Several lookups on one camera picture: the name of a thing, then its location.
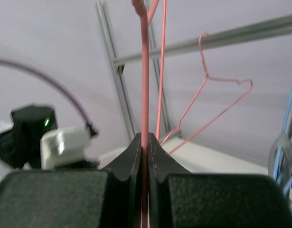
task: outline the white wall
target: white wall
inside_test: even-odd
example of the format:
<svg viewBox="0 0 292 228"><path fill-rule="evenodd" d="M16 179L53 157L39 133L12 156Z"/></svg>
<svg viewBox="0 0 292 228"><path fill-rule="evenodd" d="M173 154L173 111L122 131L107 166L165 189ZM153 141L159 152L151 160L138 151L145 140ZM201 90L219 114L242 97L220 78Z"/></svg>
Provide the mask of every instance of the white wall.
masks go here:
<svg viewBox="0 0 292 228"><path fill-rule="evenodd" d="M113 83L95 0L0 0L0 44L57 72L84 104L101 130L89 154L96 155L128 143ZM119 54L139 52L139 21L130 0L107 0ZM154 17L160 43L162 2ZM169 0L166 43L197 38L262 20L292 14L292 0ZM205 146L266 164L268 152L281 131L292 82L292 36L205 52L213 76L254 79L252 93L195 138ZM166 58L165 91L171 125L204 78L199 53ZM151 72L150 131L154 132L157 88ZM125 80L134 109L141 119L141 62L125 67ZM191 135L246 89L242 85L209 82L182 129ZM61 126L80 124L78 115L61 96L41 82L0 68L0 116L27 102L52 103Z"/></svg>
<svg viewBox="0 0 292 228"><path fill-rule="evenodd" d="M130 1L108 0L119 54L139 52L138 17ZM166 44L292 14L292 0L169 0ZM160 44L162 1L154 17ZM270 147L281 132L292 83L292 35L205 51L212 76L252 78L252 92L194 141L266 165ZM154 132L157 90L151 72L151 126ZM128 64L125 78L135 118L141 118L141 63ZM199 53L167 57L164 87L172 127L204 79ZM184 137L235 101L248 85L208 82L182 123Z"/></svg>
<svg viewBox="0 0 292 228"><path fill-rule="evenodd" d="M0 56L16 52L18 61L36 64L75 94L101 131L91 157L129 142L94 6L94 0L0 0ZM46 84L0 67L0 119L30 102L53 104L60 126L84 124Z"/></svg>

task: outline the vertical metal pole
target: vertical metal pole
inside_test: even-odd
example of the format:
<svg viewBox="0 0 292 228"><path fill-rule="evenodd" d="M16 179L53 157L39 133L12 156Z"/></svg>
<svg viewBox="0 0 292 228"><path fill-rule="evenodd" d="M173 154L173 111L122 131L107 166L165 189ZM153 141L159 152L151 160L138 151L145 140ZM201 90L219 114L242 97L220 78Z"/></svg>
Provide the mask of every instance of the vertical metal pole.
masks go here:
<svg viewBox="0 0 292 228"><path fill-rule="evenodd" d="M150 8L149 0L145 0L146 7L147 9ZM156 40L155 40L155 34L154 34L154 29L153 29L153 23L151 22L149 25L149 47L150 50L156 49ZM156 78L156 83L158 90L160 89L160 59L159 58L154 58L153 59L153 65L154 65L154 72L155 72L155 78ZM167 111L167 105L165 102L165 94L164 90L162 93L162 104L161 104L161 115L162 115L162 120L164 122L164 127L166 130L166 134L168 134L171 131L170 127L170 121L169 121L169 116L168 116L168 111Z"/></svg>
<svg viewBox="0 0 292 228"><path fill-rule="evenodd" d="M102 25L102 30L104 33L104 39L105 39L108 54L109 54L109 59L111 63L111 68L112 68L112 73L115 80L117 93L118 93L120 103L122 106L123 116L126 122L130 140L132 140L138 131L132 117L132 109L131 109L130 101L128 98L125 82L122 78L124 65L116 68L113 63L114 60L118 57L118 53L115 46L115 40L114 40L114 36L112 32L112 26L110 22L107 5L105 2L102 3L99 0L96 6L98 10L99 19Z"/></svg>

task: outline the cable connector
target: cable connector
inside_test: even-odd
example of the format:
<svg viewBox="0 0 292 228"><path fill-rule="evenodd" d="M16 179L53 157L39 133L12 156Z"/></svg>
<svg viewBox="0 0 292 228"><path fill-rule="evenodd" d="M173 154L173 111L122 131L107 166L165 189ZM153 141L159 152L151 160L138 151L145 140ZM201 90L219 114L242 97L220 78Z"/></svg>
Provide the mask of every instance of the cable connector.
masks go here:
<svg viewBox="0 0 292 228"><path fill-rule="evenodd" d="M91 138L99 135L99 130L93 127L92 123L85 123L85 127L88 129Z"/></svg>

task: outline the gray wall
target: gray wall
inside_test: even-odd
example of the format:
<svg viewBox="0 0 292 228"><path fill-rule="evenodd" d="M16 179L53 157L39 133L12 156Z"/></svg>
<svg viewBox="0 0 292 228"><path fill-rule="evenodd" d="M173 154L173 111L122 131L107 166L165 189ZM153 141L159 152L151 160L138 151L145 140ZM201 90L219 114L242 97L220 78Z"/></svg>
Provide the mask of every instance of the gray wall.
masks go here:
<svg viewBox="0 0 292 228"><path fill-rule="evenodd" d="M107 0L121 56L139 52L138 17L130 0ZM83 103L101 135L88 151L96 156L129 142L100 29L95 0L0 0L0 45L38 67L54 72ZM162 1L154 17L160 43ZM167 38L171 44L262 20L292 14L292 0L169 0ZM194 141L265 164L279 134L292 83L292 36L205 52L209 72L220 77L251 77L254 89ZM178 120L204 78L199 53L167 57L165 90L171 125ZM141 119L141 63L128 64L125 81L134 118ZM234 101L247 86L209 82L182 124L185 137ZM0 68L0 118L28 102L51 103L61 126L82 124L63 97L43 83ZM157 88L151 69L150 130L155 131Z"/></svg>

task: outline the metal frame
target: metal frame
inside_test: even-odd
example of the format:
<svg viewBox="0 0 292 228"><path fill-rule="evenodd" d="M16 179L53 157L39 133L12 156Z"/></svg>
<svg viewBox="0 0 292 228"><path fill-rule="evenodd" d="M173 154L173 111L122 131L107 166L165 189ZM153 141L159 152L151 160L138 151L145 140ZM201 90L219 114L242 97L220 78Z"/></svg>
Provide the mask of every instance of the metal frame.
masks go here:
<svg viewBox="0 0 292 228"><path fill-rule="evenodd" d="M118 57L106 3L99 0L97 2L97 9L109 53L116 88L122 105L123 115L126 121L130 139L132 139L139 131L137 131L136 125L132 119L131 106L127 95L127 90L122 79L122 74L125 64L141 60L141 53L129 55L126 57ZM202 46L203 49L218 48L267 38L285 36L289 34L292 34L292 15L208 35L202 39ZM150 58L153 59L156 81L159 85L160 62L158 57L160 57L160 48L156 47L152 25L150 25L149 29L149 41L151 49ZM198 38L166 46L165 56L179 55L194 51L199 51ZM170 131L170 122L165 99L163 101L162 115L165 130L166 133L168 133Z"/></svg>

